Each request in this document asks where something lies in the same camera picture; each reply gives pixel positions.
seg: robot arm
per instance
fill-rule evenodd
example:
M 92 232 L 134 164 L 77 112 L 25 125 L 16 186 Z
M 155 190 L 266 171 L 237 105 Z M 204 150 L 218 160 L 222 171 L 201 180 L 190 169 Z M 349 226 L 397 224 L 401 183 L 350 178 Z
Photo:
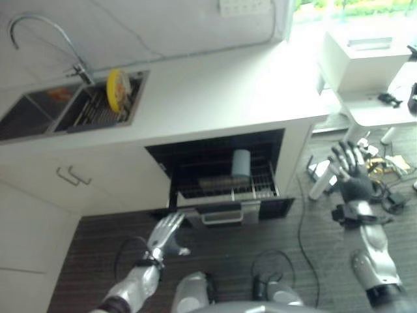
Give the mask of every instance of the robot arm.
M 345 205 L 332 212 L 333 219 L 345 228 L 345 244 L 351 251 L 352 271 L 377 312 L 417 312 L 407 297 L 397 268 L 388 253 L 388 238 L 383 225 L 392 220 L 375 216 L 369 205 L 373 194 L 364 159 L 357 146 L 341 142 L 332 150 L 339 161 L 330 159 L 337 175 Z
M 178 246 L 175 233 L 184 215 L 172 213 L 155 226 L 149 237 L 149 251 L 134 264 L 125 279 L 112 287 L 100 306 L 91 313 L 136 313 L 147 298 L 154 294 L 164 268 L 164 255 L 187 255 L 187 248 Z

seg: electrical outlet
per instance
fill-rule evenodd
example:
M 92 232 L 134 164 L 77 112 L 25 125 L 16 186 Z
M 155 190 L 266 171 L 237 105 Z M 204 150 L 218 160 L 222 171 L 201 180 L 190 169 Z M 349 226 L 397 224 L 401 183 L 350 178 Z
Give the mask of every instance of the electrical outlet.
M 274 0 L 219 0 L 220 14 L 224 18 L 242 15 L 266 14 Z

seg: double sink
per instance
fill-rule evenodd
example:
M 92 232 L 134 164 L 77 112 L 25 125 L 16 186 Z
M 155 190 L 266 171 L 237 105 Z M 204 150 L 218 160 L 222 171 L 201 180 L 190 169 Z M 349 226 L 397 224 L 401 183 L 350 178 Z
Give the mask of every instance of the double sink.
M 62 85 L 23 94 L 0 121 L 0 142 L 130 125 L 147 74 L 130 76 L 132 94 L 121 113 L 109 107 L 105 80 L 95 85 Z

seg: dark floor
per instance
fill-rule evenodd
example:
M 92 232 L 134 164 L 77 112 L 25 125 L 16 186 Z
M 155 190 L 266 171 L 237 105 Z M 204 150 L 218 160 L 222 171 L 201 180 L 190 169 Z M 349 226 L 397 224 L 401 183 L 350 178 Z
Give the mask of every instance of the dark floor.
M 373 132 L 370 141 L 378 145 L 385 130 Z M 323 159 L 333 142 L 342 136 L 343 133 L 313 137 L 298 171 L 305 195 L 313 184 L 304 172 L 310 154 Z M 401 129 L 392 148 L 394 154 L 401 154 L 411 164 L 417 165 L 417 128 Z M 410 202 L 405 212 L 397 216 L 394 223 L 385 226 L 385 230 L 390 241 L 390 253 L 404 286 L 417 299 L 417 193 L 411 187 L 417 173 L 411 177 L 414 179 L 393 188 L 406 194 Z M 395 181 L 396 176 L 388 175 L 385 180 Z M 288 216 L 281 220 L 239 228 L 180 229 L 179 241 L 189 247 L 192 254 L 166 259 L 164 279 L 141 312 L 169 312 L 177 283 L 194 271 L 214 275 L 220 301 L 250 299 L 250 265 L 255 255 L 265 249 L 280 249 L 289 255 L 296 271 L 295 289 L 307 305 L 313 305 L 316 283 L 297 242 L 302 201 L 296 181 L 291 194 L 296 200 Z M 307 200 L 302 242 L 319 274 L 319 307 L 334 312 L 370 312 L 366 296 L 349 269 L 349 254 L 343 245 L 342 229 L 331 219 L 330 211 L 339 203 L 341 198 L 337 194 L 322 196 L 316 202 Z M 74 313 L 93 309 L 114 283 L 112 263 L 120 242 L 127 235 L 148 237 L 155 224 L 146 213 L 83 218 L 48 312 Z M 128 248 L 121 260 L 120 275 L 127 273 L 133 260 L 140 257 L 140 249 L 139 245 Z M 280 271 L 284 272 L 283 279 L 289 281 L 291 276 L 286 262 L 278 257 L 276 262 Z

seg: faucet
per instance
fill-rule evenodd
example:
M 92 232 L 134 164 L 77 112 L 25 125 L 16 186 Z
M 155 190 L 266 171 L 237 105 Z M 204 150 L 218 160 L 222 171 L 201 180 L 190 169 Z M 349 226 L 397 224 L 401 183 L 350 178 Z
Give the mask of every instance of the faucet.
M 19 46 L 16 43 L 16 39 L 14 38 L 14 27 L 16 26 L 18 22 L 24 19 L 33 19 L 33 20 L 43 21 L 51 25 L 53 28 L 55 28 L 59 32 L 59 34 L 61 34 L 61 36 L 65 39 L 66 43 L 70 46 L 72 52 L 74 52 L 74 55 L 78 59 L 78 62 L 72 66 L 73 69 L 75 70 L 75 73 L 69 74 L 67 75 L 67 77 L 78 75 L 86 84 L 88 85 L 95 84 L 93 75 L 91 74 L 88 65 L 86 64 L 86 62 L 83 60 L 81 55 L 75 49 L 72 41 L 70 40 L 70 37 L 68 37 L 68 35 L 65 33 L 64 29 L 61 26 L 51 21 L 49 18 L 46 18 L 39 14 L 33 14 L 33 13 L 23 13 L 23 14 L 15 15 L 8 23 L 8 34 L 16 50 L 19 49 Z

